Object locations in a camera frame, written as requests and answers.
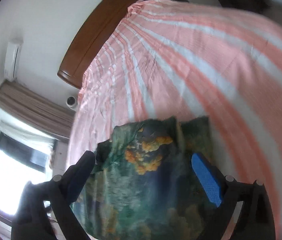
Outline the green patterned silk jacket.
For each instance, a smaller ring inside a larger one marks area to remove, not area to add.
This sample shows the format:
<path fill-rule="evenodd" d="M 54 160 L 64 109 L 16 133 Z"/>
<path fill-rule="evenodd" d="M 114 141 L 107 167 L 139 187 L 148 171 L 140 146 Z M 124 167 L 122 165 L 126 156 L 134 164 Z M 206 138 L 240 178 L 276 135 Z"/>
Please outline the green patterned silk jacket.
<path fill-rule="evenodd" d="M 197 239 L 216 205 L 191 167 L 212 161 L 209 119 L 148 119 L 117 126 L 72 210 L 96 239 Z"/>

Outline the beige curtain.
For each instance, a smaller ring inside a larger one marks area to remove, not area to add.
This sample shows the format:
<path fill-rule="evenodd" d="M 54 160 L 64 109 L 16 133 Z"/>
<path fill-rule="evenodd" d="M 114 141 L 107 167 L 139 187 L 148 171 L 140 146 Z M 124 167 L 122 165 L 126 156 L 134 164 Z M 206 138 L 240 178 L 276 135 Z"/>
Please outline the beige curtain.
<path fill-rule="evenodd" d="M 68 140 L 74 112 L 32 92 L 5 81 L 0 86 L 0 108 L 15 118 L 60 140 Z"/>

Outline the white round fan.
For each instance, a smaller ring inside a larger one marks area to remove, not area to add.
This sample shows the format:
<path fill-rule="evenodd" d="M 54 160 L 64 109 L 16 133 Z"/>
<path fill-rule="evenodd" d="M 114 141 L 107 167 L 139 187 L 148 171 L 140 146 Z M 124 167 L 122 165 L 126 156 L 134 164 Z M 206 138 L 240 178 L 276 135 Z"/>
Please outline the white round fan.
<path fill-rule="evenodd" d="M 70 96 L 67 98 L 66 100 L 66 105 L 69 109 L 73 110 L 73 111 L 77 111 L 78 109 L 78 100 L 76 97 L 74 96 Z"/>

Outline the pink striped bed sheet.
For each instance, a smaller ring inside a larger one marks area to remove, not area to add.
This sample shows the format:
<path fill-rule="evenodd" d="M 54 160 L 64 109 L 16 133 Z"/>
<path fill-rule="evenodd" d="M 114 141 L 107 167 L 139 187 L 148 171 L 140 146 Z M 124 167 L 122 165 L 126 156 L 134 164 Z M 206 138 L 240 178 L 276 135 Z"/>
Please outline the pink striped bed sheet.
<path fill-rule="evenodd" d="M 138 1 L 88 64 L 67 163 L 116 126 L 207 115 L 219 168 L 265 183 L 282 239 L 282 26 L 251 12 Z"/>

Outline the brown wooden headboard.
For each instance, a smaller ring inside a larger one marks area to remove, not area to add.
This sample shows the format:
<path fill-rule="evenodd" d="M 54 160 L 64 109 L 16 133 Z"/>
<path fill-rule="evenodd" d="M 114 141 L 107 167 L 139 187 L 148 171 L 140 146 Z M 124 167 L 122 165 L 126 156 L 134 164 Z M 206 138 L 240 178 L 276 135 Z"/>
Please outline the brown wooden headboard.
<path fill-rule="evenodd" d="M 84 72 L 99 50 L 138 0 L 102 0 L 90 13 L 70 44 L 57 76 L 80 89 Z"/>

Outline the white wall air conditioner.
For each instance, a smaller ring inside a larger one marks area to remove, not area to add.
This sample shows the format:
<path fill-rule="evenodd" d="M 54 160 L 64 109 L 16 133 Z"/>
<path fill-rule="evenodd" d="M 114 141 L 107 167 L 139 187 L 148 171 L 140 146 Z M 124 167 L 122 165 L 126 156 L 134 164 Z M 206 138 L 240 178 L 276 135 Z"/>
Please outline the white wall air conditioner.
<path fill-rule="evenodd" d="M 4 78 L 13 82 L 17 77 L 22 41 L 14 39 L 8 42 L 4 64 Z"/>

